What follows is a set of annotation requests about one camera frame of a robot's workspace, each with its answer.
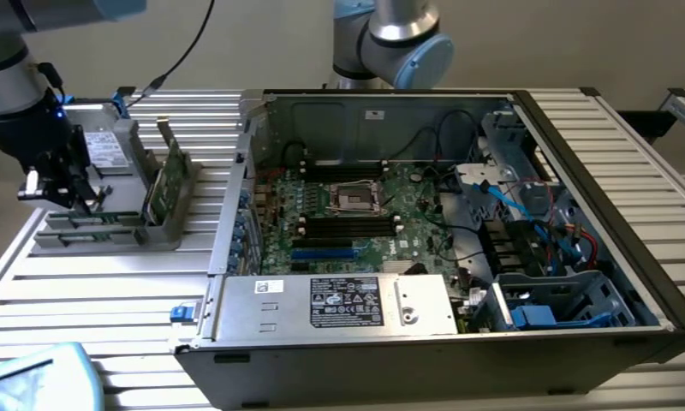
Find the white wall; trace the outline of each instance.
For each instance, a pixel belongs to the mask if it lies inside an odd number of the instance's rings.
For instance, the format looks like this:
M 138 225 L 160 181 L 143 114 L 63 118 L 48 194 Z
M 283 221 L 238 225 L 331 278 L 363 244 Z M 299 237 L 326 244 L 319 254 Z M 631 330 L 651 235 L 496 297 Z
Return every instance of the white wall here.
M 458 45 L 443 86 L 596 86 L 621 108 L 654 108 L 685 86 L 685 0 L 435 0 Z M 68 91 L 144 86 L 175 62 L 207 0 L 150 0 L 116 24 L 28 38 Z M 219 0 L 208 32 L 168 88 L 319 87 L 331 68 L 332 0 Z M 667 157 L 685 157 L 685 138 Z M 0 178 L 18 178 L 0 156 Z

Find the white sticker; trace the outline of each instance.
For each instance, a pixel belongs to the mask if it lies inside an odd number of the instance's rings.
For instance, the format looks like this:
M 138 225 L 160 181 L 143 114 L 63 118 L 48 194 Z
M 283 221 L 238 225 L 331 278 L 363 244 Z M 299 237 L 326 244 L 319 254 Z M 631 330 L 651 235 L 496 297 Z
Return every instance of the white sticker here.
M 254 294 L 283 293 L 284 280 L 258 281 Z
M 366 120 L 386 120 L 387 112 L 383 110 L 367 110 L 366 111 Z
M 115 133 L 102 131 L 98 133 L 84 133 L 87 148 L 92 164 L 100 169 L 111 169 L 130 166 L 130 161 L 124 156 L 123 147 L 119 145 Z

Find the warning label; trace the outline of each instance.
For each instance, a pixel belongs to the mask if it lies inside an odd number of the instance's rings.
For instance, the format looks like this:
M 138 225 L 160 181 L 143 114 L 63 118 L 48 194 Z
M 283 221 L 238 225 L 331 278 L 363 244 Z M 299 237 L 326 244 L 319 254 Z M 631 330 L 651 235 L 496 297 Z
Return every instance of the warning label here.
M 315 328 L 384 324 L 376 277 L 312 278 L 310 281 L 310 323 Z
M 108 169 L 112 167 L 127 167 L 130 165 L 115 133 L 84 133 L 84 136 L 92 164 L 96 167 Z

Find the green circuit board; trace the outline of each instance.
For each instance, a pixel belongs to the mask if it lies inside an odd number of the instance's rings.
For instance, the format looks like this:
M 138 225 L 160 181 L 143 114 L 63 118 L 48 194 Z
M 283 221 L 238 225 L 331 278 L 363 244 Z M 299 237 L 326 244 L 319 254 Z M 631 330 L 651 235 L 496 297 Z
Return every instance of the green circuit board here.
M 404 229 L 396 237 L 355 238 L 355 258 L 346 260 L 306 261 L 310 271 L 315 273 L 350 273 L 350 272 L 396 272 L 410 262 L 422 263 L 432 274 L 456 274 L 458 264 L 435 255 L 427 245 L 432 237 L 435 245 L 446 241 L 450 233 L 424 219 L 418 208 L 419 198 L 430 200 L 434 189 L 426 189 L 430 182 L 411 182 L 411 175 L 422 173 L 422 169 L 412 164 L 396 164 L 384 174 L 378 184 L 380 216 L 402 217 Z M 352 187 L 355 182 L 344 183 Z M 286 171 L 262 181 L 264 205 L 263 232 L 264 232 L 264 275 L 291 274 L 292 268 L 292 242 L 302 238 L 298 233 L 300 215 L 310 217 L 348 217 L 370 215 L 360 212 L 336 212 L 331 207 L 331 190 L 335 183 L 306 183 L 299 173 Z M 443 252 L 452 259 L 454 252 Z

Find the black ram slot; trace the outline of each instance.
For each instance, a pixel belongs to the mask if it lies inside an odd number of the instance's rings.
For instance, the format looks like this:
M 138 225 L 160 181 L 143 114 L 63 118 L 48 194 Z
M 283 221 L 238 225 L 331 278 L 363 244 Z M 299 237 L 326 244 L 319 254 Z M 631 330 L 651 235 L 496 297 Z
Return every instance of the black ram slot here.
M 307 169 L 303 179 L 307 182 L 356 182 L 359 180 L 378 180 L 383 175 L 383 168 L 376 166 L 315 166 Z
M 315 239 L 315 240 L 295 240 L 292 241 L 292 248 L 352 248 L 354 240 L 346 239 Z
M 307 238 L 396 237 L 390 217 L 308 218 L 306 230 Z

